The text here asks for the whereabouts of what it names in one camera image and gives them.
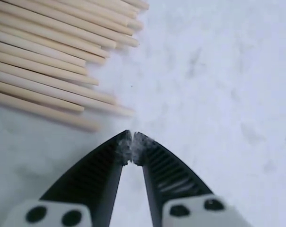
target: wooden stick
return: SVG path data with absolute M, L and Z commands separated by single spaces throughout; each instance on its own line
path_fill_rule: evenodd
M 5 0 L 7 2 L 15 2 L 14 0 Z M 92 24 L 90 22 L 87 22 L 85 20 L 79 19 L 77 17 L 71 16 L 69 14 L 63 13 L 61 11 L 58 11 L 56 9 L 47 7 L 45 5 L 36 3 L 36 2 L 31 2 L 28 0 L 18 0 L 17 4 L 21 7 L 24 7 L 28 10 L 31 10 L 33 12 L 37 12 L 41 15 L 45 15 L 47 17 L 51 17 L 53 19 L 56 19 L 58 21 L 63 22 L 64 24 L 69 24 L 73 25 L 75 27 L 82 28 L 86 31 L 89 31 L 94 34 L 101 35 L 103 37 L 106 37 L 108 39 L 118 41 L 123 44 L 131 45 L 134 47 L 137 47 L 139 45 L 139 42 L 129 36 L 117 33 L 115 31 L 112 31 L 110 29 L 104 28 L 99 25 Z M 111 47 L 113 48 L 113 45 L 102 45 L 104 47 Z
M 140 9 L 149 9 L 149 4 L 141 0 L 122 0 Z
M 131 9 L 131 10 L 135 11 L 136 13 L 140 12 L 139 8 L 137 8 L 137 7 L 133 6 L 133 5 L 130 5 L 129 3 L 126 3 L 126 2 L 124 2 L 122 0 L 108 0 L 108 1 L 110 1 L 112 3 L 116 3 L 116 4 L 118 4 L 118 5 L 122 6 L 122 7 L 126 7 L 128 9 Z
M 117 24 L 123 25 L 123 26 L 127 26 L 129 23 L 128 17 L 125 17 L 121 14 L 113 12 L 112 10 L 105 9 L 103 7 L 100 7 L 96 4 L 93 4 L 93 3 L 85 1 L 85 0 L 77 0 L 77 1 L 74 1 L 74 0 L 55 0 L 55 1 L 59 1 L 61 3 L 68 4 L 70 6 L 78 8 L 78 9 L 90 12 L 94 15 L 104 17 L 108 20 L 111 20 L 111 21 L 113 21 Z
M 144 28 L 144 24 L 141 21 L 135 19 L 129 19 L 128 26 L 137 30 L 142 30 Z
M 50 58 L 35 52 L 31 52 L 31 51 L 27 51 L 15 46 L 11 46 L 8 44 L 4 44 L 0 42 L 0 52 L 3 53 L 7 53 L 19 58 L 24 58 L 24 59 L 28 59 L 31 61 L 35 61 L 41 64 L 45 64 L 45 65 L 49 65 L 49 66 L 53 66 L 62 70 L 67 70 L 67 71 L 71 71 L 74 73 L 78 73 L 78 74 L 83 74 L 83 75 L 87 75 L 87 70 L 83 67 L 77 66 L 77 65 L 73 65 L 55 58 Z
M 78 81 L 82 83 L 89 83 L 98 85 L 98 81 L 93 78 L 85 77 L 83 75 L 69 72 L 66 70 L 61 70 L 49 65 L 43 65 L 34 61 L 12 56 L 6 53 L 0 52 L 0 62 L 7 63 L 10 65 L 18 66 L 24 69 L 32 70 L 35 72 L 40 72 L 49 76 L 58 77 L 62 79 L 70 79 L 73 81 Z
M 116 104 L 116 98 L 101 92 L 91 90 L 87 87 L 81 87 L 76 84 L 71 84 L 63 80 L 48 77 L 40 73 L 32 72 L 29 70 L 21 69 L 12 65 L 8 65 L 0 62 L 0 71 L 12 74 L 27 80 L 31 80 L 40 84 L 45 84 L 51 87 L 56 87 L 58 89 L 69 91 L 81 96 L 88 98 L 93 98 L 105 103 Z
M 0 31 L 13 35 L 14 37 L 18 36 L 22 39 L 31 41 L 32 43 L 40 44 L 40 47 L 43 47 L 31 49 L 33 52 L 69 62 L 71 64 L 85 67 L 85 61 L 91 61 L 101 65 L 105 63 L 105 58 L 6 25 L 0 24 Z
M 19 110 L 27 111 L 33 114 L 37 114 L 43 117 L 47 117 L 53 120 L 57 120 L 63 123 L 71 124 L 87 130 L 98 130 L 100 126 L 96 122 L 81 119 L 71 114 L 62 113 L 57 110 L 53 110 L 48 107 L 40 106 L 38 104 L 30 103 L 18 98 L 7 96 L 0 93 L 0 104 L 13 107 Z
M 93 45 L 90 45 L 88 42 L 85 42 L 85 40 L 81 40 L 77 37 L 57 32 L 53 29 L 31 23 L 27 20 L 20 19 L 18 17 L 14 17 L 3 12 L 0 12 L 0 24 L 5 24 L 7 26 L 24 30 L 29 33 L 40 35 L 42 37 L 46 37 L 66 45 L 70 45 L 105 58 L 109 57 L 108 52 Z
M 54 0 L 34 0 L 34 1 L 44 4 L 48 7 L 54 8 L 56 10 L 62 11 L 74 17 L 80 18 L 82 20 L 85 20 L 93 24 L 108 28 L 110 30 L 122 33 L 122 34 L 126 34 L 126 35 L 134 34 L 134 31 L 128 27 L 119 25 L 117 23 L 114 23 L 111 20 L 96 16 L 94 14 L 88 13 L 87 11 L 77 9 L 75 7 L 63 4 L 61 2 L 57 2 Z
M 105 0 L 88 0 L 91 3 L 94 3 L 98 6 L 104 7 L 106 9 L 110 9 L 114 12 L 117 12 L 119 14 L 122 14 L 124 16 L 130 17 L 132 19 L 137 18 L 137 13 L 129 8 L 124 8 L 122 6 L 119 5 L 114 5 L 109 1 L 105 1 Z
M 2 82 L 0 82 L 0 92 L 67 110 L 78 111 L 78 112 L 84 111 L 84 107 L 80 105 L 76 105 L 58 98 L 46 96 L 43 94 L 39 94 L 30 90 L 26 90 Z
M 35 91 L 41 94 L 45 94 L 47 96 L 51 96 L 51 97 L 59 98 L 59 99 L 66 100 L 72 103 L 76 103 L 79 105 L 87 106 L 90 108 L 105 110 L 105 111 L 109 111 L 112 113 L 121 114 L 125 116 L 132 116 L 134 113 L 132 110 L 129 110 L 129 109 L 126 109 L 120 106 L 107 104 L 107 103 L 100 102 L 100 101 L 97 101 L 91 98 L 79 96 L 71 92 L 62 91 L 60 89 L 49 87 L 49 86 L 39 84 L 39 83 L 26 80 L 23 78 L 19 78 L 19 77 L 7 74 L 5 72 L 0 72 L 0 81 L 4 83 L 12 84 L 14 86 L 22 87 L 24 89 L 32 90 L 32 91 Z
M 58 20 L 52 19 L 50 17 L 46 17 L 43 15 L 51 14 L 55 16 L 55 12 L 51 11 L 53 9 L 48 10 L 49 8 L 38 3 L 27 1 L 27 0 L 4 0 L 0 1 L 0 11 L 12 14 L 17 17 L 21 17 L 23 19 L 33 21 L 37 24 L 53 28 L 55 30 L 71 34 L 77 36 L 81 39 L 87 40 L 92 43 L 96 43 L 98 45 L 108 47 L 108 48 L 115 48 L 116 42 L 99 35 L 93 34 L 91 32 L 85 31 L 83 29 L 79 29 L 77 27 L 68 25 L 66 23 L 60 22 Z

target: black rivet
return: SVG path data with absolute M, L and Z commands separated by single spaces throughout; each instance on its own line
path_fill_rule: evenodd
M 204 203 L 204 208 L 206 210 L 213 210 L 213 211 L 219 211 L 219 210 L 224 210 L 225 207 L 224 205 L 216 199 L 208 199 Z
M 170 208 L 170 215 L 175 217 L 185 217 L 190 215 L 190 211 L 184 205 L 175 205 Z
M 28 223 L 39 222 L 46 216 L 46 213 L 47 208 L 45 206 L 34 207 L 26 214 L 26 221 Z
M 78 223 L 81 222 L 82 214 L 78 210 L 71 210 L 64 214 L 62 218 L 62 223 L 64 226 L 76 226 Z

